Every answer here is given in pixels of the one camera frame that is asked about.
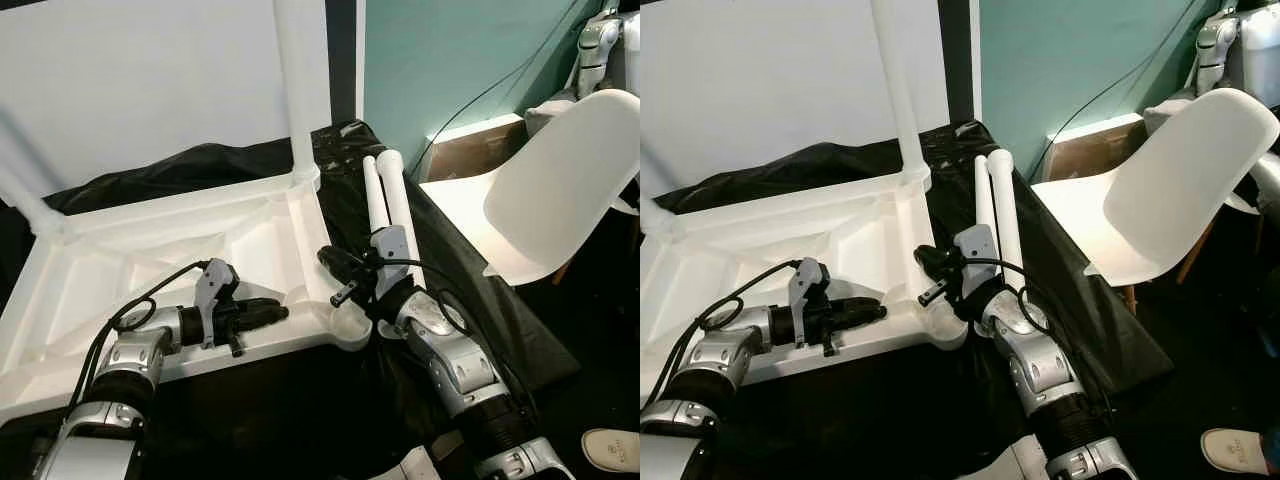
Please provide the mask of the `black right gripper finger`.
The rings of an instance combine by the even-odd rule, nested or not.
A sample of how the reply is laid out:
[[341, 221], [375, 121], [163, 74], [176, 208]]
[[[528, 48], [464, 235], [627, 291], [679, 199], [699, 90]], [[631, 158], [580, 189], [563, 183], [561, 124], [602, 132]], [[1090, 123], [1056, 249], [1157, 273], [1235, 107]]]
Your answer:
[[928, 276], [950, 276], [956, 271], [956, 248], [919, 244], [914, 259]]
[[361, 273], [361, 259], [333, 244], [317, 251], [317, 261], [332, 276], [358, 276]]

